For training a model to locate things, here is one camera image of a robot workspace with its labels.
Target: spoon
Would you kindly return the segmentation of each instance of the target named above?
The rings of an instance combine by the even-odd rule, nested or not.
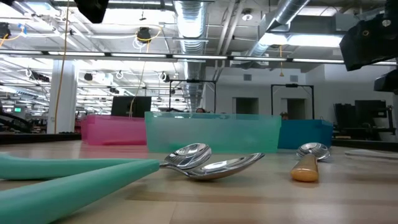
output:
[[[315,182],[319,179],[318,162],[330,156],[329,149],[321,143],[307,143],[297,149],[297,155],[302,157],[293,167],[290,175],[301,182]]]
[[[160,168],[186,170],[202,165],[211,148],[202,143],[185,146],[160,162]],[[54,179],[143,159],[29,159],[0,154],[0,179]]]
[[[169,168],[176,170],[192,179],[215,180],[241,172],[242,170],[253,165],[264,156],[264,153],[255,153],[249,156],[241,157],[239,159],[230,159],[227,161],[216,162],[202,168],[193,169],[190,171],[184,171],[173,166],[170,166]]]

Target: wooden surface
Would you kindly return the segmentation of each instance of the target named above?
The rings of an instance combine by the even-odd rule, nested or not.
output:
[[[290,179],[297,163],[294,151],[268,154],[249,169],[214,182],[160,170],[56,223],[398,223],[397,164],[348,159],[345,150],[334,147],[328,162],[318,164],[317,183]],[[165,157],[141,147],[93,147],[79,141],[8,145],[0,151],[32,158]],[[209,162],[235,157],[213,155]],[[34,183],[0,180],[0,190]]]

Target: black monitor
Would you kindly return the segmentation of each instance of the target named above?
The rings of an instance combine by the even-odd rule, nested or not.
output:
[[[359,124],[374,126],[373,118],[387,118],[387,105],[384,100],[356,100],[355,111]]]
[[[114,96],[112,102],[112,116],[129,116],[130,104],[133,96]],[[145,117],[145,112],[150,111],[152,97],[137,96],[132,104],[132,116],[135,118]]]

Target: ceiling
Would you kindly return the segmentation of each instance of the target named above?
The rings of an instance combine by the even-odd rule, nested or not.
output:
[[[19,50],[63,50],[65,35],[65,7],[51,7],[50,1],[27,1],[33,2],[31,9],[37,15],[30,16],[23,14],[5,4],[0,3],[0,22],[10,22],[11,37],[16,37],[21,32],[20,26],[25,27],[25,34],[13,41],[5,41],[0,50],[4,49],[19,49]],[[37,2],[46,2],[47,7]],[[331,17],[337,11],[346,14],[354,12],[366,12],[371,9],[380,7],[384,1],[377,0],[362,0],[362,1],[311,1],[299,15],[304,16],[324,16]],[[220,40],[221,31],[223,29],[222,21],[224,12],[226,12],[229,5],[229,0],[215,0],[207,6],[206,23],[206,54],[214,54],[218,42]],[[234,39],[231,41],[227,54],[232,52],[244,52],[249,50],[257,39],[257,27],[260,24],[262,15],[273,11],[277,8],[277,0],[261,1],[261,0],[247,0],[244,3],[245,9],[251,9],[253,18],[250,21],[238,19],[238,24],[234,31]],[[67,37],[67,50],[79,52],[150,52],[150,53],[171,53],[179,54],[180,42],[175,40],[178,37],[178,29],[176,25],[175,13],[171,11],[155,11],[142,9],[108,9],[106,11],[104,20],[101,24],[92,24],[85,16],[83,16],[77,8],[71,7],[69,16],[69,28]],[[147,49],[146,45],[140,45],[135,40],[135,34],[140,27],[149,27],[152,36],[157,36],[150,42]],[[302,58],[332,58],[341,59],[341,55],[336,53],[338,48],[333,47],[308,47],[297,45],[283,45],[282,49],[268,48],[267,54],[271,57],[302,57]],[[138,85],[141,74],[143,74],[142,82],[145,86],[159,86],[168,87],[169,84],[161,82],[159,75],[165,72],[173,79],[185,79],[183,63],[176,62],[134,62],[134,61],[106,61],[106,60],[77,60],[80,68],[79,82],[82,85],[101,85],[101,81],[93,80],[88,82],[84,79],[85,73],[109,74],[113,77],[112,82],[115,85],[129,86]],[[284,68],[296,68],[301,71],[306,71],[312,68],[313,65],[306,63],[288,63]],[[280,67],[280,63],[270,63],[268,68],[270,70]],[[39,58],[0,58],[0,79],[3,83],[41,83],[30,79],[27,74],[27,69],[39,72],[49,78],[52,74],[52,60]],[[15,95],[16,90],[24,90],[29,93],[35,93],[40,96],[41,103],[48,105],[46,98],[49,98],[49,87],[18,87],[2,88],[0,96],[4,100],[5,95]],[[135,95],[136,89],[123,88],[125,95]],[[79,88],[78,106],[84,109],[101,108],[101,111],[109,113],[111,100],[104,100],[100,103],[101,97],[113,95],[106,88]],[[145,94],[144,90],[140,90],[138,94]],[[154,97],[164,96],[169,94],[168,90],[147,90],[147,95]],[[175,106],[179,108],[186,108],[187,103],[184,101],[183,92],[178,90],[175,97],[180,97]]]

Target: spoon handle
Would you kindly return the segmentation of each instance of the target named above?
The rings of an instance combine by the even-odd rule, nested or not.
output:
[[[305,155],[300,162],[293,167],[290,174],[294,180],[302,182],[314,182],[319,178],[317,158],[314,155]]]

